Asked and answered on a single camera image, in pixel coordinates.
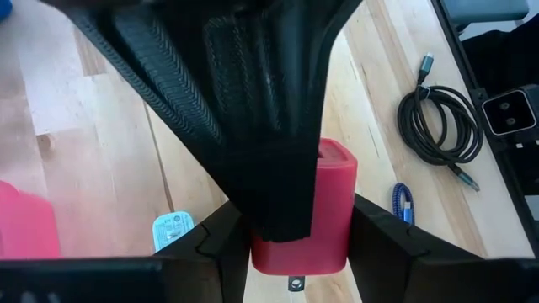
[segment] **pink object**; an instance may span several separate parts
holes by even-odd
[[[0,260],[59,257],[52,205],[0,181]]]
[[[318,150],[311,236],[274,243],[253,235],[253,266],[261,273],[333,274],[346,264],[357,161],[337,141],[321,139]]]

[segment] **black plastic frame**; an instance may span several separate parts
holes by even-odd
[[[462,76],[462,80],[466,85],[466,88],[472,98],[473,103],[477,110],[481,110],[478,105],[488,99],[488,95],[484,89],[479,87],[478,81],[475,78],[470,62],[467,59],[466,52],[462,47],[462,43],[459,40],[458,33],[456,32],[454,24],[451,22],[449,14],[443,0],[431,0],[432,5],[436,11],[436,15],[440,21],[441,28],[446,35],[447,43],[451,48],[451,52],[455,57],[456,65]],[[487,121],[481,121],[482,125],[486,125]],[[527,206],[525,200],[525,193],[519,184],[516,171],[514,170],[514,164],[510,160],[510,154],[505,151],[496,151],[498,142],[493,141],[491,138],[487,138],[488,143],[493,149],[494,158],[498,164],[499,171],[504,178],[505,185],[509,190],[510,197],[515,205],[516,212],[522,223],[522,227],[528,237],[528,241],[531,244],[531,249],[537,255],[539,255],[539,241],[535,233],[534,220],[531,212]]]

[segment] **wooden floor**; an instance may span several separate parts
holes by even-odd
[[[173,210],[204,220],[225,200],[185,147],[109,63],[53,8],[15,0],[0,24],[0,179],[51,201],[67,257],[153,253],[152,222]],[[430,0],[365,0],[335,42],[323,135],[359,160],[357,191],[389,209],[405,182],[417,224],[485,257],[532,256],[485,144],[466,165],[483,190],[421,162],[395,126],[423,54],[429,84],[464,91]],[[245,302],[358,302],[351,272],[286,278],[250,270]]]

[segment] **cable connector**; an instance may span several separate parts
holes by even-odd
[[[464,171],[460,167],[458,167],[457,165],[449,165],[449,168],[462,182],[466,183],[473,190],[475,190],[476,192],[481,190],[479,184],[475,182],[469,174],[464,173]]]
[[[418,85],[423,84],[425,78],[430,73],[430,70],[432,69],[432,64],[435,62],[435,57],[431,53],[427,53],[423,57],[423,61],[421,62],[421,67],[419,68],[419,75],[418,75]]]

